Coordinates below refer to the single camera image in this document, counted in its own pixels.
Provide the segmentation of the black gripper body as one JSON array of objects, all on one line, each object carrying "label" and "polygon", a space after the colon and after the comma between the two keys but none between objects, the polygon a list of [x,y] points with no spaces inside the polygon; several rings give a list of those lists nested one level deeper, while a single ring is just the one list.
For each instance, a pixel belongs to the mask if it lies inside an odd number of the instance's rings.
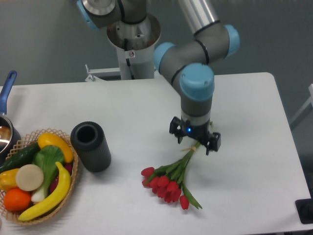
[{"label": "black gripper body", "polygon": [[190,120],[184,121],[182,119],[180,125],[180,135],[182,137],[188,136],[199,141],[200,143],[208,143],[210,138],[209,124],[210,121],[207,121],[202,125],[192,125]]}]

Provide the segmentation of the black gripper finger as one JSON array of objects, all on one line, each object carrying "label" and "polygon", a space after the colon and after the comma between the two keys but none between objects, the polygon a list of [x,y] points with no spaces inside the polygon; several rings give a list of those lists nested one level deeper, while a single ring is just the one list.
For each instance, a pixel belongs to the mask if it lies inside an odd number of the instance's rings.
[{"label": "black gripper finger", "polygon": [[218,152],[221,146],[221,134],[219,132],[208,132],[201,138],[201,144],[206,148],[206,155],[210,152]]},{"label": "black gripper finger", "polygon": [[178,117],[173,117],[170,122],[169,133],[174,134],[177,138],[178,143],[181,143],[183,139],[183,132],[181,130],[181,120]]}]

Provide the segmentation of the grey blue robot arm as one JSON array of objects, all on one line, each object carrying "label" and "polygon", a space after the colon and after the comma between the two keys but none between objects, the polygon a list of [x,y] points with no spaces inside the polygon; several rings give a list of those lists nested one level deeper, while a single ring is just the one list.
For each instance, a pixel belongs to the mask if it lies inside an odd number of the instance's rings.
[{"label": "grey blue robot arm", "polygon": [[220,22],[211,1],[181,0],[193,41],[178,47],[158,44],[161,30],[144,0],[79,0],[77,7],[91,29],[106,28],[115,47],[123,80],[153,78],[158,71],[180,95],[181,116],[170,122],[178,141],[188,136],[218,151],[221,135],[209,130],[215,89],[209,64],[234,54],[240,47],[238,31]]}]

